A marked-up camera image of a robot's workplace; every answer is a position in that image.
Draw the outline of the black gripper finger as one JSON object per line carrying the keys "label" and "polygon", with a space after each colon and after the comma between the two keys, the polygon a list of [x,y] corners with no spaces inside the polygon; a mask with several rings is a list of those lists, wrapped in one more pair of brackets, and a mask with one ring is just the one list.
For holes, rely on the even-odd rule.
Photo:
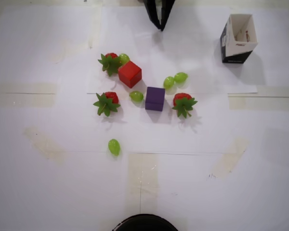
{"label": "black gripper finger", "polygon": [[165,29],[167,20],[170,16],[172,7],[175,3],[175,0],[162,0],[162,7],[161,7],[161,28],[160,30],[163,31]]}
{"label": "black gripper finger", "polygon": [[144,0],[144,6],[152,24],[161,31],[161,12],[157,8],[156,1]]}

